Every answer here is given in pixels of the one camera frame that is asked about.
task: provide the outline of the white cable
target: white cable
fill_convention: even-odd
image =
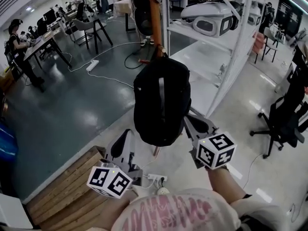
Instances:
[[[157,158],[158,158],[158,155],[159,155],[160,151],[161,151],[161,148],[160,148],[160,150],[158,151],[156,158],[155,158],[153,161],[151,161],[151,162],[149,162],[148,164],[146,164],[146,165],[144,165],[143,167],[141,167],[140,169],[143,169],[144,167],[146,167],[146,166],[150,165],[151,163],[155,162],[155,161],[157,160]]]
[[[293,214],[292,214],[292,216],[291,216],[291,222],[292,222],[292,223],[295,222],[296,219],[298,218],[298,216],[299,216],[299,214],[300,214],[300,211],[301,211],[301,209],[302,209],[303,203],[306,201],[307,193],[304,195],[304,198],[303,198],[303,200],[302,200],[302,203],[300,204],[299,211],[298,211],[298,214],[297,214],[295,220],[293,220],[293,217],[294,217],[294,213],[295,213],[295,210],[296,210],[296,206],[295,206],[295,204],[292,204],[291,209],[290,209],[290,212],[291,212],[292,209],[293,209],[293,207],[294,207],[294,211],[293,211]]]
[[[253,165],[254,162],[257,160],[257,158],[260,157],[260,156],[262,156],[262,155],[263,155],[263,154],[260,154],[259,156],[257,156],[257,157],[252,161],[252,163],[251,163],[251,165],[250,165],[250,168],[249,168],[249,172],[248,172],[248,179],[247,179],[246,184],[245,184],[244,187],[243,187],[243,190],[244,190],[245,186],[247,185],[247,183],[249,182],[250,170],[251,170],[252,165]]]
[[[154,182],[155,182],[155,180],[152,181],[152,183],[150,184],[150,186],[148,186],[148,187],[142,187],[142,188],[143,188],[143,189],[149,189],[150,187],[153,186]]]
[[[105,78],[105,79],[109,79],[109,80],[115,80],[115,81],[117,81],[117,82],[119,82],[119,83],[122,83],[122,84],[127,85],[127,86],[129,86],[129,87],[131,87],[131,88],[133,88],[133,89],[134,89],[134,87],[133,87],[133,86],[131,86],[130,84],[125,83],[125,82],[122,82],[122,81],[117,80],[117,79],[108,78],[108,77],[105,77],[105,76],[96,76],[96,75],[91,75],[89,72],[88,72],[88,75],[93,76],[93,77],[97,77],[97,78]]]
[[[74,69],[74,70],[70,70],[69,67],[68,67],[68,70],[69,70],[70,72],[75,72],[75,71],[77,71],[77,70],[83,68],[85,65],[90,64],[92,60],[94,60],[96,57],[98,57],[98,56],[100,56],[100,55],[106,53],[107,51],[110,51],[110,50],[112,50],[112,49],[114,49],[114,48],[116,48],[116,47],[119,47],[119,46],[122,46],[122,45],[127,45],[127,44],[140,44],[140,42],[130,42],[130,43],[124,43],[124,44],[116,45],[116,46],[111,47],[110,49],[108,49],[108,50],[106,50],[106,51],[103,51],[102,53],[98,54],[97,56],[95,56],[94,58],[92,58],[88,63],[83,64],[80,68],[77,68],[77,69]]]

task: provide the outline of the black chair back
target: black chair back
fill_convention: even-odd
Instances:
[[[38,35],[43,36],[48,32],[47,23],[43,20],[43,18],[38,20]]]

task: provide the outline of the table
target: table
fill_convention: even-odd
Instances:
[[[114,17],[125,14],[125,30],[126,32],[135,31],[134,28],[128,27],[128,16],[132,18],[131,0],[121,0],[114,2]]]
[[[66,58],[62,55],[62,51],[60,50],[59,46],[53,39],[53,34],[51,34],[49,37],[45,38],[44,35],[42,36],[42,39],[40,42],[38,42],[35,46],[30,47],[27,49],[24,57],[24,61],[29,60],[32,56],[35,57],[35,60],[37,61],[39,67],[42,69],[42,66],[38,60],[38,57],[36,56],[36,53],[45,48],[47,45],[51,45],[53,49],[58,53],[58,55],[62,58],[62,60],[69,66],[69,68],[72,68],[71,64],[66,60]]]

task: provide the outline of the black backpack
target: black backpack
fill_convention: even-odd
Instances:
[[[182,133],[191,106],[187,67],[167,56],[152,60],[134,81],[134,122],[141,139],[171,145]]]

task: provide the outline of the cable on floor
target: cable on floor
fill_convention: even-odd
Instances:
[[[260,156],[262,156],[262,155],[263,155],[263,154],[260,154],[259,156],[257,156],[257,157],[252,161],[252,163],[251,163],[251,165],[250,165],[250,167],[249,167],[249,171],[248,171],[248,179],[247,179],[246,184],[245,184],[244,187],[243,187],[243,190],[244,190],[245,186],[246,186],[246,185],[248,184],[248,182],[249,182],[250,171],[251,171],[252,165],[253,165],[254,162],[258,159],[258,157],[260,157]]]
[[[300,214],[300,211],[301,211],[301,209],[302,209],[303,203],[304,203],[304,202],[306,201],[306,199],[307,199],[307,194],[308,194],[308,192],[307,192],[307,193],[304,195],[304,197],[303,197],[302,203],[300,204],[299,211],[298,211],[298,214],[297,214],[295,220],[293,220],[293,217],[294,217],[294,213],[295,213],[295,210],[296,210],[296,206],[295,206],[294,203],[292,204],[291,209],[290,209],[290,212],[292,212],[292,209],[293,209],[293,207],[294,207],[293,214],[292,214],[292,216],[291,216],[291,222],[292,222],[292,223],[295,222],[296,219],[298,218],[298,216],[299,216],[299,214]]]
[[[140,42],[129,42],[129,43],[124,43],[124,44],[116,45],[116,46],[111,47],[110,49],[107,49],[107,50],[103,51],[102,53],[96,55],[96,56],[95,56],[94,58],[92,58],[89,62],[83,64],[81,67],[79,67],[79,68],[77,68],[77,69],[74,69],[74,70],[70,70],[69,67],[68,67],[68,70],[69,70],[70,72],[75,72],[75,71],[77,71],[77,70],[83,68],[85,65],[90,64],[92,60],[94,60],[95,58],[99,57],[100,55],[106,53],[107,51],[110,51],[110,50],[112,50],[112,49],[114,49],[114,48],[116,48],[116,47],[119,47],[119,46],[122,46],[122,45],[127,45],[127,44],[140,44]]]
[[[122,82],[122,81],[120,81],[120,80],[118,80],[118,79],[108,78],[108,77],[105,77],[105,76],[96,76],[96,75],[90,74],[89,72],[88,72],[88,75],[93,76],[93,77],[97,77],[97,78],[104,78],[104,79],[109,79],[109,80],[115,80],[115,81],[117,81],[117,82],[119,82],[119,83],[122,83],[122,84],[127,85],[127,86],[129,86],[130,88],[133,88],[133,89],[134,89],[134,87],[131,86],[130,84],[125,83],[125,82]]]
[[[148,187],[142,187],[142,188],[143,188],[143,189],[149,189],[150,187],[153,186],[154,182],[155,182],[155,180],[152,181],[152,183],[150,184],[150,186],[148,186]]]
[[[129,55],[127,56],[127,58],[125,58],[125,61],[124,61],[124,67],[125,67],[125,68],[128,68],[128,69],[136,69],[136,68],[139,68],[139,67],[141,67],[141,66],[143,65],[143,63],[141,63],[141,64],[139,64],[137,67],[127,67],[127,66],[126,66],[126,61],[127,61],[127,59],[128,59],[130,56],[132,56],[132,55],[136,55],[138,52],[141,51],[141,49],[142,49],[142,47],[140,47],[140,49],[134,51],[133,53],[129,54]],[[148,53],[147,53],[146,58],[145,58],[146,60],[148,60],[149,54],[150,54],[150,46],[148,46]]]
[[[143,166],[143,167],[141,167],[140,169],[143,169],[144,167],[146,167],[146,166],[150,165],[151,163],[155,162],[155,161],[157,160],[158,155],[159,155],[159,153],[160,153],[160,151],[161,151],[161,150],[162,150],[162,148],[160,148],[160,150],[159,150],[159,151],[158,151],[158,153],[157,153],[156,158],[155,158],[153,161],[151,161],[151,162],[149,162],[148,164],[144,165],[144,166]]]

